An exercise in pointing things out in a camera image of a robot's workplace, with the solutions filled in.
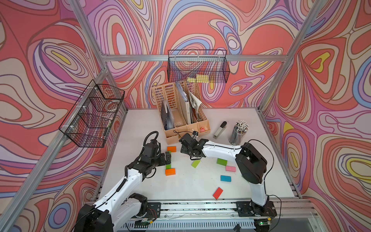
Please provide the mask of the orange block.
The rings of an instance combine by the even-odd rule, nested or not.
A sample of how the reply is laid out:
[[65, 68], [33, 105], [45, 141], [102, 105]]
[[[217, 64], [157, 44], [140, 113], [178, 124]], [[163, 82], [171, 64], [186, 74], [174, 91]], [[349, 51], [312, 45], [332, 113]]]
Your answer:
[[165, 170], [165, 175], [166, 175], [166, 176], [173, 176], [173, 175], [176, 175], [176, 170], [175, 170], [175, 168], [166, 169], [166, 170]]
[[177, 148], [176, 148], [176, 146], [169, 146], [169, 147], [167, 147], [167, 151], [173, 153], [173, 152], [177, 151]]

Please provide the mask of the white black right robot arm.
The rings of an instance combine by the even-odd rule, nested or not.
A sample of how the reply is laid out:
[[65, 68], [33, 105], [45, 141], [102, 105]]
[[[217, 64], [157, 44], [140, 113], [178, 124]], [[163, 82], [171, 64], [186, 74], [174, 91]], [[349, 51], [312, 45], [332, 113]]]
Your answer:
[[242, 146], [218, 144], [208, 139], [197, 140], [190, 134], [185, 134], [179, 140], [181, 153], [189, 155], [191, 160], [202, 158], [217, 158], [235, 161], [242, 177], [249, 183], [252, 203], [265, 206], [268, 195], [264, 184], [264, 175], [267, 172], [267, 160], [250, 143]]

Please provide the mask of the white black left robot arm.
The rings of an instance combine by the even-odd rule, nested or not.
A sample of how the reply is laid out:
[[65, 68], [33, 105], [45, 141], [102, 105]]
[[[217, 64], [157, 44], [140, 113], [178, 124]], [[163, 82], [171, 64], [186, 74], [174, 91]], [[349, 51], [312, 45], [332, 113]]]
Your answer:
[[152, 140], [144, 145], [139, 157], [125, 167], [122, 179], [101, 199], [80, 209], [72, 231], [116, 232], [132, 218], [152, 223], [160, 216], [161, 204], [149, 203], [134, 190], [152, 177], [158, 166], [166, 164], [159, 142]]

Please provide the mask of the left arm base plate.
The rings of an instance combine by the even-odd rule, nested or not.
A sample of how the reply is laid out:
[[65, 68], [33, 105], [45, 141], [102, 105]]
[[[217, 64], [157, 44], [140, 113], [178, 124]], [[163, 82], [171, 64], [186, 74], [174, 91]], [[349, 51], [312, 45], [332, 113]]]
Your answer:
[[149, 202], [144, 203], [140, 207], [139, 213], [136, 215], [137, 218], [149, 218], [156, 219], [160, 217], [161, 203], [160, 202]]

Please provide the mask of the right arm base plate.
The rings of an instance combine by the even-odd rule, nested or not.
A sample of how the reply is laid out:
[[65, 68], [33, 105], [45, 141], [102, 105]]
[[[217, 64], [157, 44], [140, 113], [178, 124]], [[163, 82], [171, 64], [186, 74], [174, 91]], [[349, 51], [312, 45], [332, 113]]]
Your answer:
[[240, 217], [270, 217], [277, 216], [275, 206], [272, 201], [267, 201], [264, 206], [255, 204], [253, 201], [236, 202], [236, 210]]

